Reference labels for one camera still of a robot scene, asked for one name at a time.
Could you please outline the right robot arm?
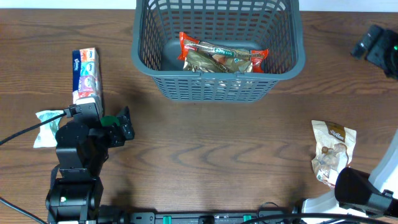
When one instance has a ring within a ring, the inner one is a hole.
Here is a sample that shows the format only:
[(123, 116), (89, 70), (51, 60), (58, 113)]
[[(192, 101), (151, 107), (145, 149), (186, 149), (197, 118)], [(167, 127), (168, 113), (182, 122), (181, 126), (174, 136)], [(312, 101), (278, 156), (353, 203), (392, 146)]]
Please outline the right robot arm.
[(359, 223), (397, 218), (397, 138), (371, 173), (349, 167), (356, 131), (335, 123), (312, 121), (317, 154), (312, 161), (319, 181), (331, 190), (294, 208), (298, 222)]

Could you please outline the red spaghetti packet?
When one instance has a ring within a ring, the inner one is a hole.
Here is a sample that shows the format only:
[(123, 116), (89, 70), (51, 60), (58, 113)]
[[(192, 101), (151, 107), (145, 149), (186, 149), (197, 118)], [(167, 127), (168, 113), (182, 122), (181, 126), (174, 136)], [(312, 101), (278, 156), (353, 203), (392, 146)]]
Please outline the red spaghetti packet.
[(262, 63), (267, 58), (269, 51), (266, 50), (248, 50), (248, 49), (234, 49), (222, 45), (215, 45), (209, 42), (200, 41), (188, 36), (186, 33), (179, 33), (179, 40), (181, 46), (181, 54), (178, 56), (179, 60), (185, 61), (189, 50), (196, 52), (204, 52), (210, 55), (222, 55), (225, 57), (240, 58), (249, 60), (253, 64), (253, 72), (247, 73), (262, 73)]

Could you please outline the colourful tissue multipack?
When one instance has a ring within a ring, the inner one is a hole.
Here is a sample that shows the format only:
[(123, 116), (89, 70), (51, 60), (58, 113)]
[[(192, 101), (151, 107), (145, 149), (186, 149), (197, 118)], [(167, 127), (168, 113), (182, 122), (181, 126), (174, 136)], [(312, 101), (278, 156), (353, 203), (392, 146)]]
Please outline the colourful tissue multipack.
[(99, 116), (103, 116), (103, 90), (100, 58), (94, 47), (72, 52), (73, 104), (95, 103)]

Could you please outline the beige snack pouch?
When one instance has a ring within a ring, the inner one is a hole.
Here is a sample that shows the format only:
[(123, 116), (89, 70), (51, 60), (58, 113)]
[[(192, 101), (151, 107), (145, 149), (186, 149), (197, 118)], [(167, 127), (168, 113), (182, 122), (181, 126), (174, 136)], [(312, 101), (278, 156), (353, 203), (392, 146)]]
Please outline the beige snack pouch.
[(318, 181), (334, 189), (340, 172), (353, 157), (357, 132), (340, 124), (312, 120), (316, 141), (312, 169)]

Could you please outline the gold foil bag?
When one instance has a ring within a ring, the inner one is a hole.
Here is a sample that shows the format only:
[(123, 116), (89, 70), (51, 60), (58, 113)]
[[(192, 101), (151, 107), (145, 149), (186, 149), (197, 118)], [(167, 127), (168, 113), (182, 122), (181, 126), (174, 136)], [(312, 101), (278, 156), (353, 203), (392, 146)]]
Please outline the gold foil bag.
[(253, 72), (253, 64), (249, 60), (210, 55), (204, 52), (189, 50), (185, 57), (184, 71), (210, 73), (246, 73)]

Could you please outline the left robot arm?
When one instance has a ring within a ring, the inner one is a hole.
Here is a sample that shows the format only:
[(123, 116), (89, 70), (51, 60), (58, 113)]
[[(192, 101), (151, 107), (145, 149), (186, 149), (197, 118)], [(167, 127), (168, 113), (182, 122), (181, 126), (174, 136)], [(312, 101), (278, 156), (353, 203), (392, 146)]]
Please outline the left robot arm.
[(116, 116), (101, 117), (95, 103), (64, 110), (70, 121), (56, 133), (59, 164), (52, 171), (46, 198), (49, 223), (129, 223), (129, 215), (102, 207), (100, 173), (108, 150), (134, 139), (128, 107)]

